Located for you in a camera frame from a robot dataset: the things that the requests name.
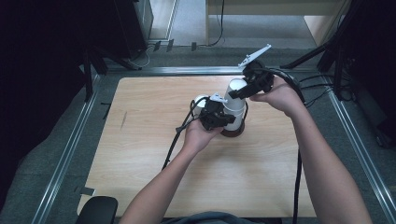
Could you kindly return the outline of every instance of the black stand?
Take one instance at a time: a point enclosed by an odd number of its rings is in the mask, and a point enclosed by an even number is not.
[[[92,72],[91,72],[91,64],[95,68],[96,72],[101,75],[107,74],[107,65],[103,60],[103,57],[109,58],[111,61],[118,63],[128,70],[140,70],[141,68],[135,68],[133,65],[125,62],[123,59],[113,55],[112,53],[106,51],[105,49],[101,49],[98,47],[86,48],[84,50],[84,75],[86,78],[86,95],[85,102],[87,102],[92,94]]]
[[[80,22],[78,21],[79,16],[68,7],[64,8],[61,12],[63,13],[64,20],[68,24],[68,28],[73,33],[74,37],[77,39],[82,49],[83,54],[83,64],[84,64],[84,76],[85,76],[85,88],[86,96],[85,102],[91,98],[93,94],[92,86],[92,71],[91,65],[95,68],[96,72],[101,75],[106,75],[108,68],[103,58],[109,58],[115,63],[125,67],[128,70],[138,70],[140,68],[135,68],[129,63],[125,62],[118,56],[110,53],[109,51],[93,46],[88,35],[88,31],[84,29]]]
[[[355,15],[357,14],[359,8],[361,7],[362,0],[352,1],[349,11],[344,17],[343,22],[341,22],[334,36],[324,43],[323,45],[317,47],[314,50],[311,50],[301,58],[295,60],[292,63],[288,63],[285,65],[280,65],[280,68],[292,69],[309,59],[317,56],[318,54],[323,53],[320,58],[317,69],[319,72],[328,72],[331,68],[332,64],[335,62],[335,71],[334,71],[334,93],[339,100],[342,100],[341,97],[341,80],[342,80],[342,72],[345,62],[344,57],[344,42],[349,37],[349,32],[352,28],[352,23],[354,23]]]

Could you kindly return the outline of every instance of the electrical cable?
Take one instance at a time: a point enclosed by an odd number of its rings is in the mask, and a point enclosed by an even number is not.
[[[139,53],[139,55],[138,55],[137,57],[135,57],[134,59],[129,60],[128,63],[130,63],[130,64],[132,64],[132,65],[134,65],[134,66],[136,66],[136,67],[139,67],[139,68],[146,67],[147,65],[149,65],[148,50],[151,49],[151,48],[153,48],[153,47],[154,47],[154,46],[149,46],[148,48],[146,48],[146,49],[144,50],[144,52],[146,53],[146,57],[147,57],[147,59],[148,59],[148,61],[147,61],[144,65],[140,65],[140,64],[137,64],[137,63],[133,63],[133,62],[132,62],[133,60],[136,60],[138,57],[140,57],[140,55],[141,55],[142,53]]]
[[[306,107],[306,108],[311,107],[311,106],[315,103],[316,100],[318,100],[319,98],[321,98],[322,96],[324,96],[326,93],[328,93],[328,92],[330,92],[330,91],[332,91],[331,88],[326,89],[320,96],[318,96],[318,97],[316,97],[315,99],[313,99],[313,100],[311,100],[311,101],[305,103],[305,107]]]
[[[317,76],[302,78],[300,80],[300,82],[304,82],[304,81],[307,81],[308,79],[312,79],[312,78],[316,78],[316,77],[334,77],[334,76],[333,75],[317,75]]]
[[[306,87],[301,87],[301,90],[306,90],[306,89],[310,89],[310,88],[315,88],[315,87],[333,87],[334,84],[332,83],[320,83],[320,84],[315,84],[315,85],[311,85],[311,86],[306,86]]]
[[[222,38],[223,30],[224,30],[224,29],[223,29],[223,17],[224,17],[224,0],[222,0],[222,5],[221,5],[220,36],[219,36],[218,40],[215,41],[215,42],[212,43],[212,44],[208,44],[208,45],[198,45],[198,46],[200,46],[200,47],[214,47],[215,45],[217,45],[217,44],[219,43],[219,41],[220,41],[221,38]]]
[[[165,162],[164,162],[164,164],[163,164],[163,169],[165,169],[165,167],[168,165],[168,162],[170,161],[169,159],[170,159],[170,157],[171,157],[171,155],[172,155],[172,151],[173,151],[173,149],[174,149],[174,147],[175,147],[175,145],[176,145],[177,139],[180,137],[181,132],[187,127],[186,123],[187,123],[189,117],[192,116],[192,112],[193,112],[194,108],[195,108],[196,106],[198,106],[198,104],[199,104],[201,101],[203,101],[203,100],[208,100],[208,99],[209,99],[209,97],[203,97],[203,98],[199,99],[196,103],[195,103],[194,101],[191,101],[191,103],[190,103],[190,112],[189,112],[189,114],[188,114],[188,115],[186,116],[186,118],[184,119],[182,125],[181,125],[180,127],[176,128],[177,133],[176,133],[175,138],[174,138],[174,140],[172,141],[172,144],[171,144],[171,146],[170,146],[170,148],[169,148],[169,150],[168,150],[168,154],[167,154],[166,159],[165,159]]]

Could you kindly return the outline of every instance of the black cable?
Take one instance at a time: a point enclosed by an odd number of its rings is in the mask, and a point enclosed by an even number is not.
[[[332,91],[332,89],[326,89],[320,96],[318,96],[318,97],[316,97],[315,99],[313,99],[313,100],[311,100],[311,101],[305,103],[305,107],[306,107],[306,108],[309,108],[310,106],[312,106],[312,105],[315,103],[315,101],[316,101],[317,99],[319,99],[320,97],[324,96],[326,93],[328,93],[328,92],[330,92],[330,91]]]
[[[222,22],[223,22],[223,17],[224,17],[224,0],[222,1],[222,6],[221,6],[221,23],[220,23],[220,36],[219,36],[219,39],[216,41],[216,42],[214,42],[214,43],[212,43],[212,44],[209,44],[209,45],[198,45],[198,46],[204,46],[204,47],[213,47],[213,46],[215,46],[215,45],[217,45],[218,43],[219,43],[219,41],[221,40],[221,38],[222,38],[222,33],[223,33],[223,24],[222,24]]]
[[[299,193],[300,193],[300,181],[301,181],[301,172],[303,170],[303,161],[301,160],[301,153],[300,149],[298,149],[298,156],[297,156],[297,175],[296,181],[294,184],[294,208],[293,208],[293,224],[297,223],[298,217],[298,200],[299,200]]]
[[[311,85],[311,86],[306,86],[306,87],[301,87],[301,90],[306,90],[306,89],[310,89],[310,88],[315,88],[315,87],[333,87],[334,84],[332,83],[320,83],[320,84],[315,84],[315,85]]]
[[[312,76],[312,77],[306,77],[300,80],[300,82],[304,82],[308,79],[316,78],[316,77],[334,77],[333,75],[317,75],[317,76]]]
[[[165,162],[163,163],[163,169],[165,169],[165,167],[168,165],[168,162],[170,161],[169,159],[170,159],[170,157],[171,157],[171,155],[172,155],[172,152],[173,152],[173,149],[174,149],[174,147],[175,147],[175,145],[176,145],[177,139],[180,137],[181,132],[187,127],[187,125],[188,125],[188,124],[186,125],[187,120],[189,119],[190,116],[192,116],[192,112],[193,112],[194,108],[195,108],[196,106],[198,106],[198,104],[199,104],[201,101],[203,101],[203,100],[208,100],[208,99],[209,99],[209,97],[203,97],[203,98],[199,99],[196,103],[195,103],[194,101],[191,101],[191,103],[190,103],[190,112],[189,112],[189,114],[188,114],[188,115],[186,116],[186,118],[184,119],[182,125],[181,125],[180,127],[176,128],[177,133],[176,133],[175,138],[174,138],[174,140],[172,141],[172,144],[171,144],[171,146],[170,146],[170,148],[169,148],[169,150],[168,150],[168,154],[166,155]]]

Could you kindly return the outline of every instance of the gray floor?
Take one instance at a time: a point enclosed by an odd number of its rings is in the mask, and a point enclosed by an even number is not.
[[[209,17],[209,43],[220,36],[220,16]],[[178,1],[169,39],[176,46],[206,43],[205,1]],[[303,16],[224,15],[222,39],[216,47],[312,49],[316,47]]]
[[[286,23],[301,23],[301,20],[287,20],[288,18],[285,18],[284,21]],[[212,34],[215,34],[216,22],[217,21],[211,22],[214,23],[212,28],[214,31]],[[194,31],[190,32],[187,32],[186,30],[187,28],[175,28],[172,30],[171,36],[175,39],[176,45],[186,44],[189,46],[191,41],[198,43],[204,41],[200,32],[197,31],[198,29],[194,29]],[[143,68],[143,71],[150,67],[235,66],[242,62],[247,53],[254,52],[264,44],[267,44],[266,41],[269,41],[269,44],[277,46],[277,48],[273,48],[266,52],[261,56],[261,59],[268,66],[278,66],[283,63],[289,63],[314,48],[314,46],[311,45],[314,43],[312,39],[312,43],[309,44],[309,41],[299,40],[299,38],[297,38],[297,40],[295,40],[296,42],[292,43],[293,46],[289,45],[290,42],[292,42],[290,40],[292,39],[293,34],[309,36],[303,31],[295,31],[293,30],[293,27],[290,27],[285,28],[282,32],[269,29],[266,34],[258,35],[270,37],[269,39],[263,40],[263,44],[259,43],[257,46],[252,45],[249,46],[249,48],[246,48],[246,43],[253,43],[253,41],[246,41],[248,38],[247,36],[244,37],[241,34],[241,38],[239,38],[239,40],[238,38],[232,40],[230,35],[225,33],[224,44],[222,44],[222,46],[216,46],[215,48],[200,47],[196,51],[191,51],[189,47],[174,47],[169,52],[166,52],[165,47],[155,52],[150,49],[148,50],[148,56],[150,57],[149,64],[147,67]],[[307,63],[304,63],[296,71],[291,72],[297,78],[308,77],[316,74],[316,72],[312,72],[312,70],[315,69],[318,58],[319,56]],[[148,58],[143,54],[143,56],[134,61],[134,63],[145,64],[147,61]],[[107,111],[107,105],[102,105],[101,103],[111,103],[120,78],[142,76],[139,75],[140,73],[138,72],[126,71],[124,68],[114,63],[110,63],[109,66],[109,74],[102,77],[99,89],[96,90],[97,98],[94,102],[92,112],[89,115],[86,126],[79,138],[71,163],[66,169],[64,179],[55,197],[53,206],[49,210],[49,215],[46,218],[46,221],[43,223],[75,222],[77,218],[76,210],[79,201],[79,192],[76,191],[76,189],[83,187],[85,184],[102,129],[106,122],[104,115]],[[313,89],[312,91],[306,91],[304,94],[307,100],[309,100],[322,93],[323,90],[324,89]],[[84,97],[84,90],[81,90],[81,92],[75,97],[72,104],[64,112],[49,138],[33,149],[21,163],[20,169],[16,173],[14,182],[9,190],[6,206],[1,212],[0,223],[32,222],[40,201],[44,196],[46,186],[50,182],[53,171],[64,152],[64,147],[67,144],[70,133],[78,119],[78,115],[84,106]],[[396,180],[394,179],[394,174],[389,167],[395,167],[396,150],[379,147],[375,142],[373,130],[367,123],[367,120],[364,118],[359,107],[354,102],[347,102],[345,105],[361,134],[362,141],[372,155],[379,173],[383,177],[386,185],[389,187],[390,192],[394,195],[396,193]],[[356,179],[374,222],[388,223],[371,184],[369,183],[366,174],[361,169],[360,162],[357,159],[355,152],[352,150],[347,134],[340,122],[340,119],[335,113],[332,104],[330,103],[329,97],[324,96],[317,100],[316,103],[310,107],[310,111],[326,139]],[[315,218],[301,218],[300,221],[301,223],[318,223]],[[284,223],[290,223],[290,219],[284,218]]]

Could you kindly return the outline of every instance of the black curtain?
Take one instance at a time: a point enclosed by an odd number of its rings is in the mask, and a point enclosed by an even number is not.
[[[81,45],[57,1],[1,1],[0,209],[18,163],[85,84]]]

